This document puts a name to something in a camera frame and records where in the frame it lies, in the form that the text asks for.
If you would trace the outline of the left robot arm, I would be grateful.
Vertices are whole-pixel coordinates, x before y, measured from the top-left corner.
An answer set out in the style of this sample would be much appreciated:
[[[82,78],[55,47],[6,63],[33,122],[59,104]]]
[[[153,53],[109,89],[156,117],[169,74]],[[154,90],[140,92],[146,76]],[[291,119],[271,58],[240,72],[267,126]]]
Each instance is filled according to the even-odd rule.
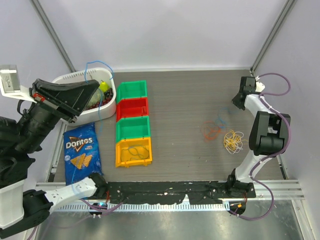
[[[0,119],[0,237],[11,237],[44,222],[56,209],[76,200],[102,199],[108,190],[98,173],[53,190],[24,190],[30,154],[39,152],[41,143],[60,120],[76,121],[99,88],[96,80],[56,84],[37,79],[30,88],[21,86],[8,97],[30,101],[20,110],[19,121]]]

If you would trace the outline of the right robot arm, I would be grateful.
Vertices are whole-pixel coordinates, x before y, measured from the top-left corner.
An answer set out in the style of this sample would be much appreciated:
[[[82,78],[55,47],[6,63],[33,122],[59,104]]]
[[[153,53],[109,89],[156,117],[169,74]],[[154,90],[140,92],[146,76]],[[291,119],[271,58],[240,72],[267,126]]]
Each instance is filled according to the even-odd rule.
[[[262,167],[286,151],[291,140],[290,115],[272,107],[263,93],[259,77],[243,76],[232,103],[249,110],[255,117],[248,139],[249,152],[242,163],[228,176],[226,193],[233,198],[252,197],[253,182]]]

